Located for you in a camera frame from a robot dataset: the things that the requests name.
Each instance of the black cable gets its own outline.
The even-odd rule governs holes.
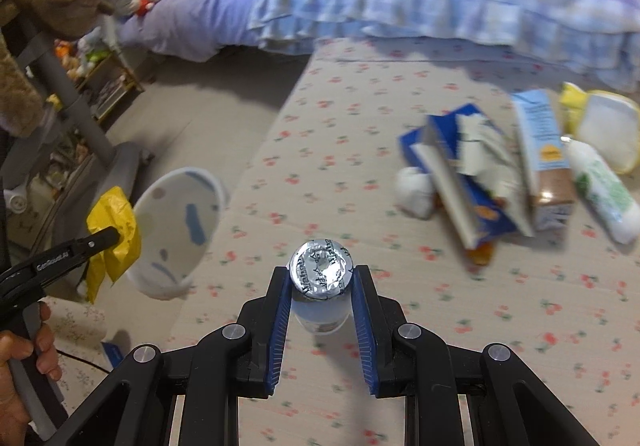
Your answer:
[[[60,350],[60,349],[57,349],[57,350],[58,350],[58,353],[61,356],[65,356],[66,358],[69,358],[70,360],[76,360],[76,361],[79,361],[80,363],[84,363],[85,365],[93,366],[96,370],[100,370],[101,372],[104,372],[105,374],[110,374],[111,373],[106,368],[102,368],[101,366],[98,366],[95,363],[92,363],[91,361],[84,360],[82,358],[79,358],[78,356],[74,356],[73,354],[68,354],[66,352],[63,352],[63,350]]]

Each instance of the foil lid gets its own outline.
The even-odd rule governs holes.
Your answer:
[[[287,267],[296,289],[315,300],[328,300],[344,293],[353,275],[349,251],[328,239],[303,244]]]

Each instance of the white plastic bottle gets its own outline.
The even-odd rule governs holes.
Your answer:
[[[640,235],[640,206],[593,147],[563,140],[576,189],[600,215],[616,242],[631,243]]]

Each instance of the tablecloth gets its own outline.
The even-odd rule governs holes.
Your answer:
[[[509,93],[544,88],[556,106],[565,70],[500,48],[428,40],[337,40],[318,48],[244,173],[175,323],[168,347],[195,344],[261,296],[304,241],[333,238],[367,264],[379,294],[452,345],[510,346],[603,445],[640,438],[640,255],[613,244],[577,204],[566,232],[503,238],[491,264],[463,257],[442,213],[402,214],[397,137],[473,102],[507,135]],[[638,176],[626,184],[640,199]],[[240,402],[241,444],[402,444],[402,400],[376,400],[353,324],[326,337],[290,319],[280,384]]]

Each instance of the white trash bin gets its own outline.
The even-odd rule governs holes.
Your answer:
[[[133,208],[142,253],[127,277],[151,298],[185,294],[225,208],[224,187],[206,170],[181,168],[156,180]]]

